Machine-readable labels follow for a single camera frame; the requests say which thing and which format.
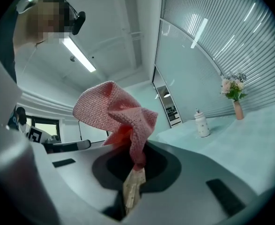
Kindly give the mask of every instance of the flower vase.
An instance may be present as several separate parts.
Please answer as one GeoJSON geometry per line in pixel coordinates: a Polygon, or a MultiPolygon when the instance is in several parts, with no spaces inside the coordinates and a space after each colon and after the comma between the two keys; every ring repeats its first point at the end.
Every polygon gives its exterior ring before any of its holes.
{"type": "Polygon", "coordinates": [[[244,113],[242,112],[242,108],[240,106],[239,101],[234,101],[234,110],[235,110],[237,120],[244,119],[244,113]]]}

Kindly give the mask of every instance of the white ceiling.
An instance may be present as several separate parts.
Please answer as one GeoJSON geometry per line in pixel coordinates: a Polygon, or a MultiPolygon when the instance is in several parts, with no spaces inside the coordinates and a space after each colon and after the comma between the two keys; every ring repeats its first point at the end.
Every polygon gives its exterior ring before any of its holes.
{"type": "MultiPolygon", "coordinates": [[[[86,21],[76,36],[71,36],[79,49],[96,68],[89,72],[79,61],[71,62],[70,51],[57,38],[37,46],[28,66],[39,66],[45,73],[55,73],[82,92],[108,80],[118,82],[143,70],[136,0],[67,0],[77,12],[86,13],[86,21]]],[[[21,0],[18,10],[25,6],[21,0]]],[[[24,67],[34,51],[22,48],[16,56],[16,66],[24,67]]],[[[134,82],[149,78],[144,75],[134,82]]]]}

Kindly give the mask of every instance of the window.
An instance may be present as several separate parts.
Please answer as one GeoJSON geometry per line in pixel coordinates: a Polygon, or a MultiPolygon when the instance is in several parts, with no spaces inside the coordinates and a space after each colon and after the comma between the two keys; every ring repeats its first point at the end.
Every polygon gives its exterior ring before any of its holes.
{"type": "Polygon", "coordinates": [[[60,139],[58,120],[27,116],[27,123],[28,125],[41,129],[50,135],[58,135],[60,139]]]}

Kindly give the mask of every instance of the red cloth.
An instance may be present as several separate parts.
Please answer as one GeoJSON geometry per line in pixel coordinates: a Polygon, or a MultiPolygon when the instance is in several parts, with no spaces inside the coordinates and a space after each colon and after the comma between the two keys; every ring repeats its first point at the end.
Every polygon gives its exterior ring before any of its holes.
{"type": "Polygon", "coordinates": [[[142,150],[154,131],[158,113],[142,108],[115,82],[105,82],[82,93],[73,116],[90,126],[112,132],[103,145],[131,142],[134,169],[145,166],[146,157],[142,150]]]}

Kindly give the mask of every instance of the white counter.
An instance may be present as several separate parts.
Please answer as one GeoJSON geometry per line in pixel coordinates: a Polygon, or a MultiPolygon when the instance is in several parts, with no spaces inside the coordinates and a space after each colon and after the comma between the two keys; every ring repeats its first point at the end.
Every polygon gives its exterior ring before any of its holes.
{"type": "Polygon", "coordinates": [[[275,186],[275,105],[245,114],[207,119],[211,134],[201,138],[194,120],[161,132],[162,143],[198,152],[245,181],[258,195],[275,186]]]}

